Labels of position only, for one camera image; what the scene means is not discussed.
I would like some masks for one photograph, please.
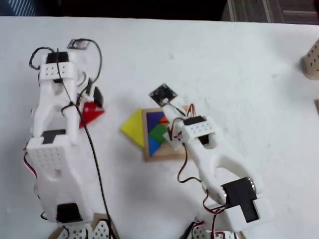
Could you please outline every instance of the green square piece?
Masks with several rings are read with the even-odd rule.
[[[163,134],[167,131],[167,129],[161,125],[157,124],[149,133],[149,136],[152,137],[156,142],[162,144],[165,141]]]

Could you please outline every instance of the blue triangle piece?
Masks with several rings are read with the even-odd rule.
[[[158,143],[155,139],[149,136],[149,152],[150,157],[156,152],[156,150],[160,147],[160,143]]]
[[[146,120],[148,123],[148,132],[151,132],[152,129],[159,123],[161,118],[163,118],[163,112],[149,112],[146,113]]]

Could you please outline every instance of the tangram puzzle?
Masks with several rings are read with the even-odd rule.
[[[183,148],[174,150],[163,137],[168,121],[161,108],[138,109],[121,127],[135,143],[144,148],[145,161],[184,159]]]

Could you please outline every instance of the floor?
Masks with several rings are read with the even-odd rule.
[[[228,0],[222,20],[319,24],[313,0]]]

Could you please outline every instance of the red puzzle piece held by gripper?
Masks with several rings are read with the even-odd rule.
[[[104,109],[97,106],[94,102],[86,102],[83,106],[82,118],[85,124],[89,124],[95,120],[98,116],[104,113]],[[84,124],[80,121],[80,128],[83,128]]]

